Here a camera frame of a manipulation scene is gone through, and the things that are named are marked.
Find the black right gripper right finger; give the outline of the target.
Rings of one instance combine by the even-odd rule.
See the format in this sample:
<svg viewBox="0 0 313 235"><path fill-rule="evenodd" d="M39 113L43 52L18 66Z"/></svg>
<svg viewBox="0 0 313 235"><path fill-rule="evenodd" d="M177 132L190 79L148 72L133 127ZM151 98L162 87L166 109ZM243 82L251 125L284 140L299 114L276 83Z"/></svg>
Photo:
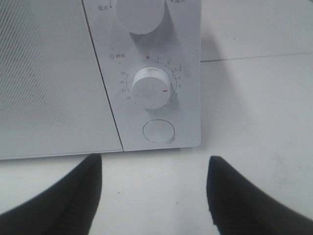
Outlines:
<svg viewBox="0 0 313 235"><path fill-rule="evenodd" d="M211 156L208 210L222 235L311 235L313 221L256 187L220 156Z"/></svg>

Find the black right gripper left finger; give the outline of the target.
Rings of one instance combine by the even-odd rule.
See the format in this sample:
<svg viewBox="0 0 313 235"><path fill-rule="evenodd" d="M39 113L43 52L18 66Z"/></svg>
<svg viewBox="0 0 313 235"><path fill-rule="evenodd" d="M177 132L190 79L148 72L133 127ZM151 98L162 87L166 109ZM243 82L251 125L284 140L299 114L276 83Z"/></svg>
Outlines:
<svg viewBox="0 0 313 235"><path fill-rule="evenodd" d="M47 190L1 214L2 235L87 235L102 191L102 158L90 154Z"/></svg>

